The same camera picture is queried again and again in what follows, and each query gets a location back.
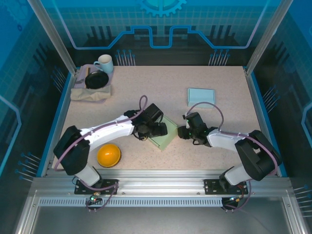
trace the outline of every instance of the light green box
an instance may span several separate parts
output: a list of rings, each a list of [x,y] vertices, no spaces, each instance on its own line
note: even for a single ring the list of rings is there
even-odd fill
[[[176,137],[177,125],[173,123],[170,119],[168,119],[166,116],[163,117],[161,122],[166,124],[168,134],[165,136],[156,136],[148,139],[156,147],[158,147],[161,151],[163,151],[170,144],[170,142]]]

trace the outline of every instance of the mounting plate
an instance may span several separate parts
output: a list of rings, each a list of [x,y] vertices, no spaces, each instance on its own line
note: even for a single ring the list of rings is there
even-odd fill
[[[117,179],[105,179],[102,182],[101,188],[108,187],[108,186],[111,186],[111,185],[116,184],[116,183],[118,183]],[[108,190],[103,190],[103,191],[101,191],[101,195],[110,195],[110,194],[112,194],[113,190],[114,190],[114,188],[110,188]],[[94,194],[94,192],[96,192],[96,191],[86,188],[79,180],[76,181],[76,187],[75,187],[74,194],[92,195],[92,194]]]
[[[245,186],[244,188],[244,195],[248,194],[248,188],[246,182],[241,182],[237,185]],[[206,195],[241,195],[242,191],[237,186],[233,186],[228,189],[228,192],[225,193],[222,187],[219,184],[218,179],[205,179],[204,180],[204,189]]]

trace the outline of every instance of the speckled table surface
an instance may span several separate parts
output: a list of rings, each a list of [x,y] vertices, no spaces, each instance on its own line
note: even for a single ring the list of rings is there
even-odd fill
[[[254,105],[243,68],[229,66],[118,66],[112,79],[112,97],[104,103],[71,101],[63,132],[72,125],[78,129],[111,121],[127,110],[138,109],[145,94],[177,125],[185,124],[182,115],[187,106],[188,88],[215,89],[215,101],[224,114],[225,131],[248,133],[259,129]],[[221,117],[213,109],[198,111],[208,127],[217,127]],[[164,151],[149,141],[125,136],[112,141],[122,151],[122,159],[113,169],[206,170],[228,169],[240,162],[237,153],[206,146],[194,146],[191,140],[176,137]],[[99,148],[89,154],[96,169]]]

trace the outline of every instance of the glass panel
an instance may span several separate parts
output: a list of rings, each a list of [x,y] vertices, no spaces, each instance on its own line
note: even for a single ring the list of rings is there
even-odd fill
[[[311,10],[311,1],[292,3],[254,70],[286,171],[295,188],[312,186]],[[310,200],[307,195],[301,194],[300,201]]]
[[[246,65],[280,0],[42,2],[79,66]]]
[[[1,233],[10,234],[38,169],[68,72],[27,1],[0,4],[0,28],[0,220]],[[28,152],[35,157],[21,157]]]

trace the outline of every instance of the beige towel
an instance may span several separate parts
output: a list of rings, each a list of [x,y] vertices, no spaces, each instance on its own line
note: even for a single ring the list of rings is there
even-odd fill
[[[74,101],[100,101],[111,97],[111,85],[100,89],[73,88],[70,99]]]

